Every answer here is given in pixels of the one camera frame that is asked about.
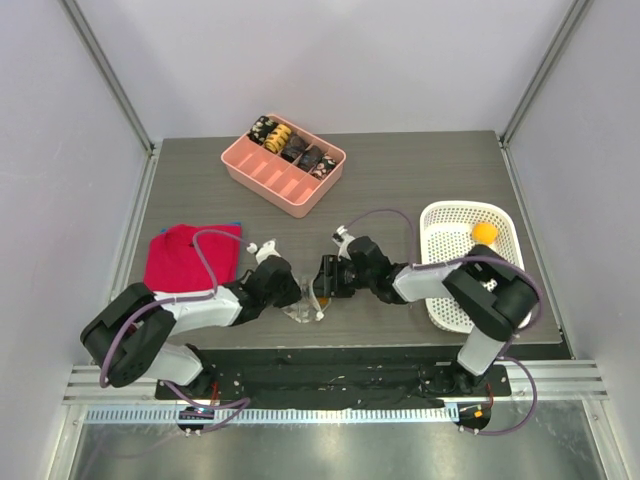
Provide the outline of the clear zip top bag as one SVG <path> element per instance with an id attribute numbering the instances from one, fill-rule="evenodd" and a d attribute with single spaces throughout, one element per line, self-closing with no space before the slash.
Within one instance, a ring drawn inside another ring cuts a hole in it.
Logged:
<path id="1" fill-rule="evenodd" d="M 291 305 L 281 308 L 281 311 L 290 319 L 300 324 L 319 322 L 324 319 L 325 312 L 331 304 L 322 307 L 313 291 L 313 280 L 303 276 L 296 278 L 296 283 L 301 290 L 301 299 Z"/>

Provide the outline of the yellow fake fruit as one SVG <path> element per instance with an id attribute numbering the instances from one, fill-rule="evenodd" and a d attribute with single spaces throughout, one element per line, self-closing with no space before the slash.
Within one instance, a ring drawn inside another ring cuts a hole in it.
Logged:
<path id="1" fill-rule="evenodd" d="M 472 239 L 482 245 L 492 245 L 499 237 L 499 229 L 491 223 L 477 223 L 471 231 Z"/>

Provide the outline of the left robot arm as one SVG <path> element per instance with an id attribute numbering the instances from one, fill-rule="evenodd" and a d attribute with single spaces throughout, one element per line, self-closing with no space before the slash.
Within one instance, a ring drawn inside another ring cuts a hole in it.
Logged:
<path id="1" fill-rule="evenodd" d="M 213 367 L 195 346 L 175 346 L 169 339 L 207 327 L 245 324 L 269 307 L 287 307 L 301 298 L 289 262 L 270 255 L 242 279 L 213 290 L 177 295 L 131 284 L 84 328 L 80 341 L 100 366 L 103 388 L 152 378 L 200 399 L 212 389 Z"/>

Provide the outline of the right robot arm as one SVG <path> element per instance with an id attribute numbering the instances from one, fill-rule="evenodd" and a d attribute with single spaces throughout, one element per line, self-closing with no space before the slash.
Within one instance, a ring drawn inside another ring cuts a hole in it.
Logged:
<path id="1" fill-rule="evenodd" d="M 542 293 L 520 267 L 489 247 L 476 245 L 459 258 L 432 264 L 394 263 L 368 236 L 334 234 L 336 255 L 325 255 L 312 283 L 318 298 L 350 298 L 368 290 L 380 301 L 405 305 L 449 299 L 472 323 L 453 362 L 457 391 L 472 395 L 488 381 L 487 370 L 522 330 Z"/>

